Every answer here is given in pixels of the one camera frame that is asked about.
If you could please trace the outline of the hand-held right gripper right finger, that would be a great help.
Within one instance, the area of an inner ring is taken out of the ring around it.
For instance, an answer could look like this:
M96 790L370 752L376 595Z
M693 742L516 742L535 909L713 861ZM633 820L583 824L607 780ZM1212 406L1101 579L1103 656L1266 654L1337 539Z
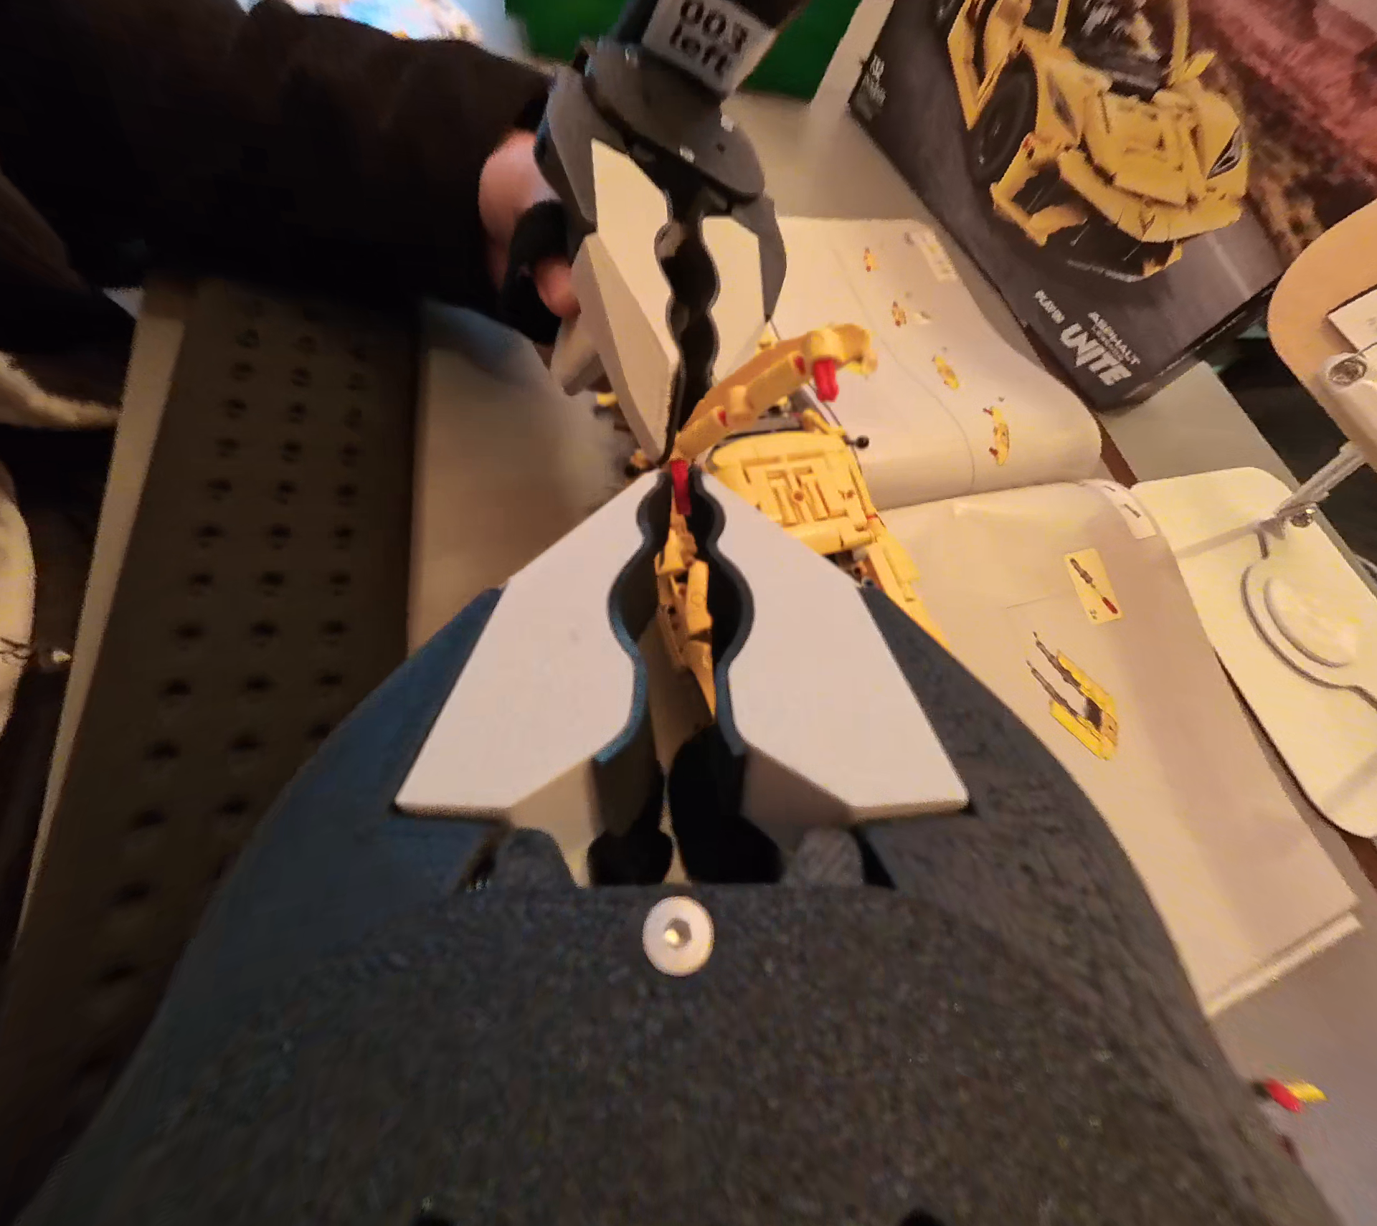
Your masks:
M896 603L701 471L673 471L707 569L711 726L669 770L697 883L774 883L818 832L963 812L969 788L876 613Z

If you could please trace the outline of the person's left hand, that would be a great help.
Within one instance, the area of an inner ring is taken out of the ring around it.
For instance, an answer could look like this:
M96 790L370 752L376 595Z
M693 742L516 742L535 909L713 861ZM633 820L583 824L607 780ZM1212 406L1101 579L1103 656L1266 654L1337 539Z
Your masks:
M480 173L478 211L486 230L486 254L494 288L502 288L512 262L520 221L535 207L557 203L535 157L535 133L512 131L490 153ZM571 264L565 254L545 254L525 270L541 304L559 320L579 314Z

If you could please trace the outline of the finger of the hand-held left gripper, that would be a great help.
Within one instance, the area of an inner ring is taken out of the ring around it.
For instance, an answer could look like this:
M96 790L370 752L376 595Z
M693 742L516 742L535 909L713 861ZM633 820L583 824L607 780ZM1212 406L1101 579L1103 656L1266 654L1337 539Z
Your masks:
M673 252L673 435L707 392L742 366L770 324L786 250L768 197L728 211L705 197Z
M567 324L567 392L605 378L651 463L673 449L683 352L669 324L673 288L659 242L671 222L665 191L625 151L593 139L597 224L577 246L579 304Z

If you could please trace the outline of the dark perforated foam pad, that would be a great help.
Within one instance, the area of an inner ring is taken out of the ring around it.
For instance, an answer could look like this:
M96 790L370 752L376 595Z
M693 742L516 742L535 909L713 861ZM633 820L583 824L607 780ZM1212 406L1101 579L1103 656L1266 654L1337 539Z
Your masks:
M2 1176L94 1114L285 782L404 654L418 310L203 282L84 650L2 961Z

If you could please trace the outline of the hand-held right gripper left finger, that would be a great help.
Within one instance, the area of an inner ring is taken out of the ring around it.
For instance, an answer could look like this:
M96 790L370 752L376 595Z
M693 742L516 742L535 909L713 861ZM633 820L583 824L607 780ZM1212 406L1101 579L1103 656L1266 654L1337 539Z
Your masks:
M591 879L595 839L627 834L661 780L641 636L667 533L669 479L647 473L508 579L400 814L541 832Z

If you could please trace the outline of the grey desk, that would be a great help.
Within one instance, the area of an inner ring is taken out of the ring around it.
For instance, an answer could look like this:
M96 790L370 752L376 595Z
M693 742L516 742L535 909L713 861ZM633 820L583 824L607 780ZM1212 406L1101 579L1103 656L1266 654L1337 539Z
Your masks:
M1043 740L876 613L963 812L697 883L669 750L575 883L394 798L559 517L557 429L412 477L404 654L285 782L22 1224L1339 1224L1228 1062L1144 881Z

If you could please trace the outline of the yellow brick arm assembly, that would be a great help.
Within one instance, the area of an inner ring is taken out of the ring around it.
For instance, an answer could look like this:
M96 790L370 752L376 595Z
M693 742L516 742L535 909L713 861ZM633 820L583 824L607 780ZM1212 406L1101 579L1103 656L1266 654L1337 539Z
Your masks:
M878 362L874 356L872 334L868 328L852 324L852 322L820 326L820 328L812 328L800 336L792 336L792 338L784 338L784 340L766 340L764 344L760 344L758 350L754 352L754 356L750 356L742 366L734 368L732 374L728 374L722 382L715 384L707 392L707 396L699 404L699 408L707 408L709 404L716 402L720 398L720 394L726 394L726 398L734 398L732 390L738 390L738 388L744 388L748 404L774 406L776 412L802 410L804 406L796 404L796 396L802 392L810 392L820 404L836 402L838 378L842 372L872 374L876 370L876 364ZM697 410L693 410L689 422L685 424L681 433L673 439L673 449L669 451L669 455L661 463L661 469L665 471L667 477L671 477L671 483L673 483L671 485L671 489L673 489L671 507L673 507L675 499L681 501L681 511L687 513L691 533L699 541L699 551L705 555L705 559L709 563L709 541L707 541L707 537L697 535L697 529L691 523L695 517L695 511L697 511L697 501L693 499L691 481L699 473L703 473L703 475L707 475L707 473L703 471L699 461L681 459L677 455L677 441L681 437L691 437L687 427L697 418ZM715 579L709 573L709 611L711 611L713 591L715 591ZM713 652L715 652L715 634L722 632L726 629L726 623L724 623L722 615L713 615L713 617L715 617L715 630L713 630ZM713 668L711 680L699 680L693 672L687 672L687 674L693 676L693 680L701 692L701 698L705 700L707 710L716 710L716 652L715 652L715 668Z

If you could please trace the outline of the wooden document stand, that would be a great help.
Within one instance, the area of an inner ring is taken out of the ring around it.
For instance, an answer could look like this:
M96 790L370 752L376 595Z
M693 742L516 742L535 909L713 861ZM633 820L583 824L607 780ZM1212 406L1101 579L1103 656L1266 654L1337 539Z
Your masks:
M1236 690L1307 802L1375 839L1375 575L1321 527L1321 503L1375 473L1375 350L1353 354L1325 316L1375 286L1375 205L1325 230L1278 282L1278 356L1341 429L1313 477L1256 467L1140 481L1196 615Z

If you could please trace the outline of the printed instruction sheet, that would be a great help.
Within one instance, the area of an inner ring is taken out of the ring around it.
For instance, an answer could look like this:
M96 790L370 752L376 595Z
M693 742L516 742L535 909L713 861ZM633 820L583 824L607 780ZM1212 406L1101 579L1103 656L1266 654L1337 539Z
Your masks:
M1339 338L1345 348L1353 354L1367 354L1375 350L1377 342L1377 288L1371 286L1359 294L1353 294L1343 304L1327 312L1325 322Z

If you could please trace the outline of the toy car set box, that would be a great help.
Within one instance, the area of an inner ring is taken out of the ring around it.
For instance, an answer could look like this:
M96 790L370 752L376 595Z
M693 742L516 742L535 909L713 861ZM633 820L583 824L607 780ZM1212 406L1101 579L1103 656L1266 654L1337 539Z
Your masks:
M1122 408L1375 199L1375 0L894 0L852 113Z

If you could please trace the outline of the open instruction booklet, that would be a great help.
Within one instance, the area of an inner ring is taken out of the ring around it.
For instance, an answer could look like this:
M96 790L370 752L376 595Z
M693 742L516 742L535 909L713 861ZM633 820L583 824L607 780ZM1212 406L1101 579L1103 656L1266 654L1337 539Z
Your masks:
M864 326L878 362L800 410L848 443L945 646L1109 822L1206 1013L1355 931L1095 414L987 320L925 222L780 230L772 330Z

